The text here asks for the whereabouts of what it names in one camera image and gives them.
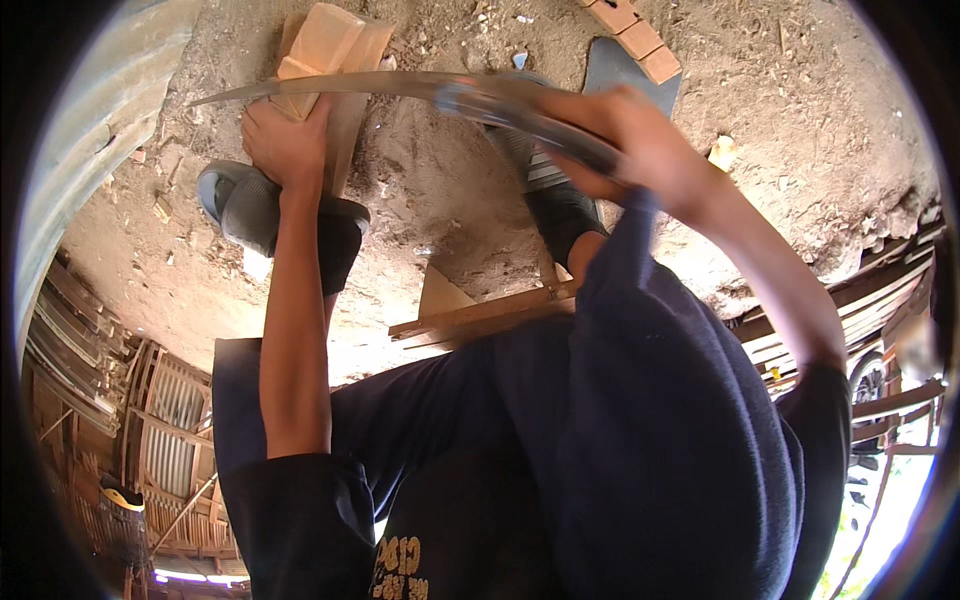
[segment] dirt ground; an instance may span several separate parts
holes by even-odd
[[[573,0],[482,1],[479,11],[474,0],[336,4],[396,24],[387,52],[400,69],[508,70],[525,47],[528,68],[576,91],[590,40],[605,34]],[[849,7],[634,4],[684,67],[678,127],[704,152],[718,134],[735,140],[732,177],[824,281],[855,271],[878,238],[910,234],[937,196],[932,161],[894,70]],[[284,15],[311,5],[208,0],[145,163],[118,168],[63,238],[73,268],[129,328],[201,369],[212,367],[215,338],[262,333],[270,280],[243,272],[241,249],[206,220],[194,192],[210,160],[247,160],[242,104],[185,105],[270,77]],[[423,101],[374,97],[347,196],[370,210],[372,227],[331,327],[331,385],[423,356],[386,335],[388,325],[417,316],[423,249],[476,300],[537,285],[539,238],[475,124]],[[157,199],[173,208],[169,223],[155,216]],[[658,239],[657,258],[721,317],[756,305],[704,238],[664,216]]]

